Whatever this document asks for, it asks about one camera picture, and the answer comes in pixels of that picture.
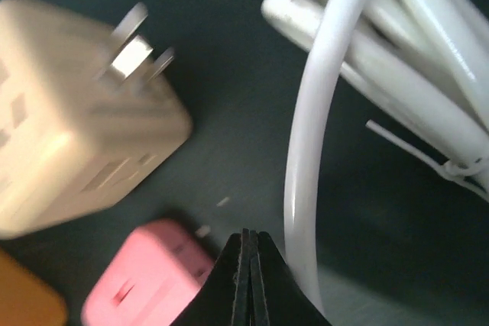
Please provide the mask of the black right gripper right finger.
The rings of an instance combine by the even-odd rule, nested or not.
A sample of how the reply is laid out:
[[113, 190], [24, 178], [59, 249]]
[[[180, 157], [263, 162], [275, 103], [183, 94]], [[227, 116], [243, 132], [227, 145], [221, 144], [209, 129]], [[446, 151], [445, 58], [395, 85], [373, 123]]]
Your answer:
[[328, 325], [303, 294], [271, 236], [251, 231], [251, 325]]

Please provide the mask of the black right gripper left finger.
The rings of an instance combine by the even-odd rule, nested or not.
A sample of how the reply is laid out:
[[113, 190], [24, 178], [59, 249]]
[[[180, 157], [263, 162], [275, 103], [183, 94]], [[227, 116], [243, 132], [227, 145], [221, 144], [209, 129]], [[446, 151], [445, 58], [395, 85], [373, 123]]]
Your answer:
[[174, 325], [249, 325], [250, 231], [232, 234], [196, 297]]

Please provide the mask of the pink plug adapter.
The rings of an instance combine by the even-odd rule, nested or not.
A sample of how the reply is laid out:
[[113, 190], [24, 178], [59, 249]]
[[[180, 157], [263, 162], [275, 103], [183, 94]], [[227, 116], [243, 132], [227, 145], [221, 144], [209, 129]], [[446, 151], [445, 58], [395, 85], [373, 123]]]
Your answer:
[[135, 228], [89, 293], [84, 325], [169, 325], [191, 303], [214, 260], [183, 226]]

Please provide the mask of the beige cube plug adapter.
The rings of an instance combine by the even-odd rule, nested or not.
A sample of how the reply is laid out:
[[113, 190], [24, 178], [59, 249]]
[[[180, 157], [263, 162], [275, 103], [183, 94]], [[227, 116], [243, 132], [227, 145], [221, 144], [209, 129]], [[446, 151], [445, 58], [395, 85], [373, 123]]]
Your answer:
[[138, 33], [40, 0], [1, 1], [1, 236], [110, 208], [190, 136], [189, 113]]

